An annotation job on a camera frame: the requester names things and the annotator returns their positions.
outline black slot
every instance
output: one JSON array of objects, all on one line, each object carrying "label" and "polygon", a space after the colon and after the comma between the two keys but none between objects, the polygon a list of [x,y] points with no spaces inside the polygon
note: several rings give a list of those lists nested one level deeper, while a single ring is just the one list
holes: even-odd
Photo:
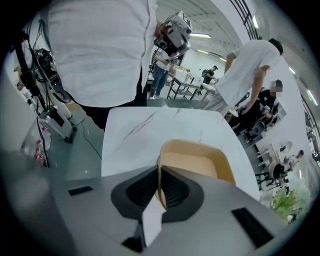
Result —
[{"label": "black slot", "polygon": [[235,209],[232,213],[257,248],[274,238],[246,208]]},{"label": "black slot", "polygon": [[75,195],[79,195],[79,194],[83,194],[83,193],[89,192],[91,190],[94,190],[94,189],[92,187],[90,187],[90,186],[83,186],[83,187],[70,189],[70,190],[68,190],[68,192],[69,192],[70,196],[75,196]]}]

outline ceiling light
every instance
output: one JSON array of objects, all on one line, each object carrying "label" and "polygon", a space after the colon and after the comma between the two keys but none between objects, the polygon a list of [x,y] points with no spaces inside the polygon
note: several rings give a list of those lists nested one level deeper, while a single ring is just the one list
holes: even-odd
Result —
[{"label": "ceiling light", "polygon": [[196,34],[196,33],[191,33],[190,36],[192,36],[192,37],[199,37],[199,38],[211,38],[211,36],[208,35],[208,34]]},{"label": "ceiling light", "polygon": [[256,16],[253,16],[252,21],[253,21],[254,27],[255,27],[256,29],[258,29],[259,27],[258,27],[258,23],[257,23],[257,20],[256,20]]},{"label": "ceiling light", "polygon": [[310,90],[306,90],[306,91],[307,91],[307,93],[308,93],[308,95],[309,95],[310,100],[311,100],[316,106],[318,106],[318,103],[317,103],[314,95],[312,94],[312,92],[311,92]]},{"label": "ceiling light", "polygon": [[291,67],[289,67],[289,70],[292,72],[292,74],[296,74],[296,72]]},{"label": "ceiling light", "polygon": [[204,51],[204,50],[197,50],[198,52],[200,52],[200,53],[203,53],[203,54],[209,54],[209,52],[206,52],[206,51]]}]

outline gray floor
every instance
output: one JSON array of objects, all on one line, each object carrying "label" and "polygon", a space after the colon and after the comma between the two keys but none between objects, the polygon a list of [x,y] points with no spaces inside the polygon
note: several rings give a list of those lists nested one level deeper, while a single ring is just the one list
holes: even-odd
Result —
[{"label": "gray floor", "polygon": [[[206,103],[198,100],[150,99],[147,105],[149,107],[203,109]],[[84,129],[79,124],[82,120],[84,120]],[[84,134],[101,156],[104,139],[103,130],[98,128],[81,108],[72,111],[70,121],[76,125],[78,124],[73,143],[69,144],[60,138],[52,137],[50,149],[48,150],[50,169],[55,175],[67,181],[100,177],[101,159],[85,140]],[[260,173],[262,168],[258,167],[257,151],[253,146],[246,144],[244,137],[240,136],[239,140],[249,157],[254,172]]]}]

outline marble tabletop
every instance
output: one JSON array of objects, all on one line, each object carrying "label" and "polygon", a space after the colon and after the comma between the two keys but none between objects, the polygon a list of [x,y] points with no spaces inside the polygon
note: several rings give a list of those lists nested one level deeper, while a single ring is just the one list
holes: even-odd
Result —
[{"label": "marble tabletop", "polygon": [[128,172],[157,162],[162,145],[172,139],[200,142],[223,151],[236,186],[259,200],[248,156],[223,116],[214,111],[168,107],[118,107],[105,127],[101,175]]}]

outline fluorescent light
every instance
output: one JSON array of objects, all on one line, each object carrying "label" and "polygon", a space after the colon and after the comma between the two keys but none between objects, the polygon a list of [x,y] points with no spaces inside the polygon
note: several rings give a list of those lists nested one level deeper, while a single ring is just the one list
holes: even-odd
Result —
[{"label": "fluorescent light", "polygon": [[258,29],[259,27],[258,27],[258,22],[257,22],[257,20],[256,20],[256,16],[253,16],[252,21],[253,21],[254,27],[255,27],[256,29]]},{"label": "fluorescent light", "polygon": [[203,54],[209,54],[208,52],[206,52],[206,51],[204,51],[204,50],[197,50],[198,52],[200,52],[200,53],[203,53]]},{"label": "fluorescent light", "polygon": [[199,37],[199,38],[211,38],[209,34],[196,34],[196,33],[191,33],[190,36],[192,37]]},{"label": "fluorescent light", "polygon": [[310,100],[313,101],[313,103],[314,103],[316,106],[318,106],[318,103],[317,103],[314,95],[312,94],[312,92],[311,92],[310,90],[306,90],[306,91],[307,91],[307,93],[308,93],[308,95],[309,95]]},{"label": "fluorescent light", "polygon": [[289,67],[289,70],[295,75],[296,74],[296,72],[291,68],[291,67]]}]

